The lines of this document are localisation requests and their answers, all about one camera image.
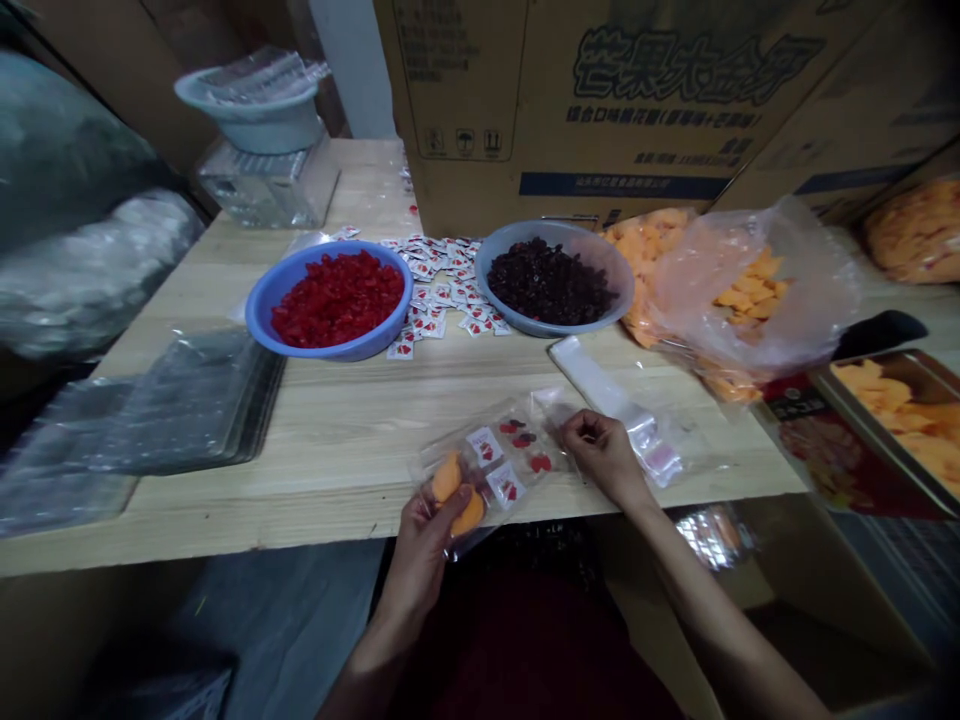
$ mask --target cardboard box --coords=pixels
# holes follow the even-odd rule
[[[886,704],[931,680],[930,656],[809,495],[735,506],[758,550],[715,577],[832,712]],[[621,516],[591,526],[631,643],[688,715],[724,717],[640,535]]]
[[[884,13],[711,210],[792,193],[844,223],[960,134],[956,38],[935,5]]]
[[[960,140],[950,143],[903,180],[891,185],[879,195],[875,195],[865,205],[857,209],[856,217],[858,220],[862,220],[887,200],[913,190],[931,180],[956,175],[958,172],[960,172]]]
[[[705,209],[889,2],[375,0],[424,231]]]

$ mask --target wall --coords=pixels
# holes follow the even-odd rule
[[[355,138],[394,138],[393,100],[373,3],[310,0]]]

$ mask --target metal tray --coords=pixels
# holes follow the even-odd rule
[[[885,428],[833,373],[833,366],[852,365],[867,358],[883,367],[883,377],[907,384],[911,402],[929,405],[960,403],[960,378],[925,352],[913,348],[842,360],[809,373],[824,400],[857,431],[877,456],[912,480],[944,512],[960,518],[960,497],[901,445],[897,436]]]

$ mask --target dried cranberry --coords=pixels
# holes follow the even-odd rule
[[[366,250],[325,255],[307,263],[307,276],[273,308],[270,324],[293,347],[341,345],[380,325],[402,296],[403,276]]]

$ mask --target plastic bag with mango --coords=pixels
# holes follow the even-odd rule
[[[853,258],[794,197],[700,217],[666,208],[604,237],[636,277],[624,327],[723,402],[759,400],[767,382],[829,358],[860,305]]]
[[[864,222],[870,255],[891,280],[960,281],[960,177],[897,195]]]

